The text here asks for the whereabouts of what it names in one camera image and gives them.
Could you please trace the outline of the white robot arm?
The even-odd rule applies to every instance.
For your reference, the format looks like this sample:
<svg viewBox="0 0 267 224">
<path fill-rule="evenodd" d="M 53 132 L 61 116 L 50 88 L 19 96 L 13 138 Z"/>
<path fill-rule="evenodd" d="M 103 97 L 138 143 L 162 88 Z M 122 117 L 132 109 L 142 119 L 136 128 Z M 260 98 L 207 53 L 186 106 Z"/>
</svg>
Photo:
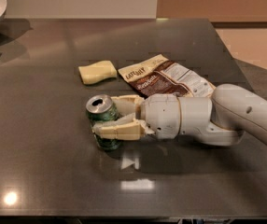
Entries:
<svg viewBox="0 0 267 224">
<path fill-rule="evenodd" d="M 210 97 L 178 94 L 94 96 L 86 104 L 91 113 L 116 107 L 120 117 L 92 125 L 104 139 L 138 140 L 146 135 L 174 139 L 179 135 L 214 146 L 231 146 L 250 133 L 267 145 L 267 101 L 232 84 L 216 87 Z"/>
</svg>

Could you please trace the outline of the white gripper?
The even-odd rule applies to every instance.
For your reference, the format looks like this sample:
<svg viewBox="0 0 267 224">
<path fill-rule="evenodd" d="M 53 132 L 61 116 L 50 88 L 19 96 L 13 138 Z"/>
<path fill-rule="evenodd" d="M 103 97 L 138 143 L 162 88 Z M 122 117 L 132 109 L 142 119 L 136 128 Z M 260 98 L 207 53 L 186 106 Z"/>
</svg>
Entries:
<svg viewBox="0 0 267 224">
<path fill-rule="evenodd" d="M 173 94 L 154 94 L 145 101 L 139 95 L 113 96 L 112 101 L 122 118 L 96 122 L 95 134 L 103 139 L 139 140 L 153 134 L 157 139 L 174 139 L 180 129 L 180 105 Z M 140 112 L 141 119 L 135 117 Z"/>
</svg>

